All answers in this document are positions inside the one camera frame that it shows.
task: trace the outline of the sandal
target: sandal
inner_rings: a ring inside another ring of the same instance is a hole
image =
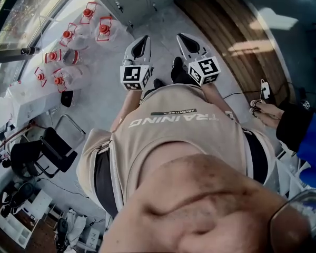
[[[251,115],[253,115],[254,117],[256,117],[256,118],[258,118],[254,113],[255,113],[255,111],[260,111],[259,109],[256,109],[256,108],[250,108],[249,109],[249,113],[251,114]]]
[[[257,99],[257,100],[252,100],[251,103],[250,103],[250,106],[253,107],[253,108],[255,108],[255,109],[258,109],[258,110],[259,110],[259,108],[256,107],[256,104],[257,104],[258,102],[260,102],[260,103],[262,103],[262,104],[265,104],[265,101],[264,101],[264,100],[262,100],[262,99]]]

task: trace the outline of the black shoe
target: black shoe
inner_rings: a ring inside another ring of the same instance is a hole
[[[155,79],[155,80],[153,81],[153,87],[154,87],[155,89],[158,89],[158,88],[164,87],[164,86],[166,86],[166,84],[163,83],[163,82],[162,82],[161,80],[159,80],[159,79]]]
[[[177,56],[177,57],[173,60],[173,65],[172,65],[172,67],[173,67],[174,69],[177,69],[177,68],[182,69],[183,65],[184,65],[183,60],[182,60],[179,56]]]

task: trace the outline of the person in blue jacket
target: person in blue jacket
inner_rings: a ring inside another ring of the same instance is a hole
[[[292,104],[283,111],[263,100],[251,101],[250,112],[276,129],[276,137],[311,165],[300,173],[300,179],[316,188],[316,114]]]

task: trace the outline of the wooden platform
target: wooden platform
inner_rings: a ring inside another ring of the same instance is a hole
[[[276,104],[289,88],[280,61],[261,24],[242,0],[175,0],[230,68],[242,91],[259,91],[268,81]],[[259,92],[246,93],[247,100]]]

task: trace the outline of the beige shirt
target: beige shirt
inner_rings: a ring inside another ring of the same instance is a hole
[[[112,134],[124,202],[136,190],[147,155],[163,143],[182,141],[246,174],[244,133],[201,89],[173,84],[147,96]]]

